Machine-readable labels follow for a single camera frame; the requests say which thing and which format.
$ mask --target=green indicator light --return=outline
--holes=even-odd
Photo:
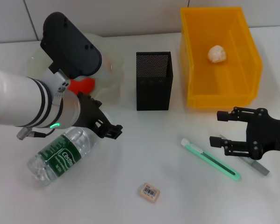
[[[55,123],[54,125],[50,126],[50,128],[59,127],[60,123]]]

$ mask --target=white table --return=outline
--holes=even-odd
[[[251,29],[264,69],[258,98],[280,119],[280,27]],[[260,163],[263,177],[223,149],[211,148],[209,136],[245,140],[246,124],[219,122],[215,112],[183,105],[179,68],[180,34],[109,38],[125,60],[125,81],[116,103],[103,109],[123,126],[118,140],[104,140],[55,183],[33,185],[26,162],[56,138],[19,141],[19,128],[0,126],[0,223],[14,224],[272,224],[280,223],[280,152]],[[0,44],[0,69],[18,73],[38,42]],[[174,79],[169,111],[136,111],[136,52],[170,51]],[[200,145],[242,175],[235,182],[180,146],[182,137]],[[156,204],[138,195],[148,182],[161,190]]]

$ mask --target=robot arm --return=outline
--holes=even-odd
[[[67,90],[70,79],[108,73],[101,53],[62,13],[45,20],[40,46],[53,63],[39,79],[0,71],[0,124],[22,127],[17,135],[21,140],[33,127],[71,126],[116,139],[122,126],[109,122],[99,109],[101,102]]]
[[[280,151],[280,120],[273,119],[267,109],[234,107],[231,113],[218,111],[219,121],[247,122],[246,142],[210,137],[212,147],[224,148],[225,155],[250,157],[260,160],[264,153]]]

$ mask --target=white wall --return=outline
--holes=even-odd
[[[26,0],[39,39],[45,18],[62,12],[81,31],[103,36],[179,31],[187,0]]]
[[[180,31],[188,0],[26,0],[39,39],[45,18],[64,13],[83,32],[102,36]],[[280,26],[280,0],[190,0],[190,6],[241,6],[250,27]],[[0,42],[34,41],[23,0],[0,0]]]
[[[39,38],[45,18],[64,13],[83,32],[103,36],[180,31],[187,0],[26,0]],[[280,0],[190,0],[190,6],[241,6],[249,26],[280,25]]]
[[[36,36],[22,0],[0,0],[0,42],[34,41]]]
[[[280,26],[280,0],[190,0],[192,7],[241,6],[250,27]]]

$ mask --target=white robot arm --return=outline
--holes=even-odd
[[[116,139],[122,126],[109,122],[99,109],[101,102],[67,90],[70,79],[107,72],[101,53],[61,13],[45,20],[40,46],[53,60],[40,79],[0,71],[0,124],[22,127],[17,135],[21,140],[34,133],[33,127],[71,126],[87,127],[101,138]]]

